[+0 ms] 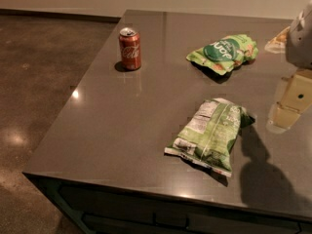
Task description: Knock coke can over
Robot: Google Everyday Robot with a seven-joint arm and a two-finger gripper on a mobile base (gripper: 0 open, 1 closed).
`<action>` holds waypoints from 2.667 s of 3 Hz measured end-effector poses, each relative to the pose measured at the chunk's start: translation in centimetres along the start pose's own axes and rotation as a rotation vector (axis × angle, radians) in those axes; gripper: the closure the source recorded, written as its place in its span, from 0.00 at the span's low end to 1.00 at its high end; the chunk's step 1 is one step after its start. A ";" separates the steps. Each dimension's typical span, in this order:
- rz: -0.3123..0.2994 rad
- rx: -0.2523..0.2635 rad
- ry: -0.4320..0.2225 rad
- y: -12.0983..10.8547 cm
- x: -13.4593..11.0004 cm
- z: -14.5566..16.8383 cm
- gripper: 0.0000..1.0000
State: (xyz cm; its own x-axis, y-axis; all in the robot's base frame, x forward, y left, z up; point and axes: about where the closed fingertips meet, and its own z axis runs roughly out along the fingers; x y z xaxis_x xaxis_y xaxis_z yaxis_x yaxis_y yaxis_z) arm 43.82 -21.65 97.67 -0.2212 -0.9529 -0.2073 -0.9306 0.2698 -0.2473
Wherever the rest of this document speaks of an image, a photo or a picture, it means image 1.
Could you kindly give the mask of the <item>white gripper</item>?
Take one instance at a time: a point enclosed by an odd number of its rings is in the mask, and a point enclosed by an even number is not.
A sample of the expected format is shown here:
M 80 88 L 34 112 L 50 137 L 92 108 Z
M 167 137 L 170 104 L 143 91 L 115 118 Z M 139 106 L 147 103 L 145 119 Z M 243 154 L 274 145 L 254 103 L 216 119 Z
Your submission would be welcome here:
M 264 50 L 286 53 L 287 62 L 298 69 L 291 77 L 282 77 L 274 96 L 266 128 L 274 134 L 289 130 L 312 105 L 312 0 L 291 26 L 269 40 Z

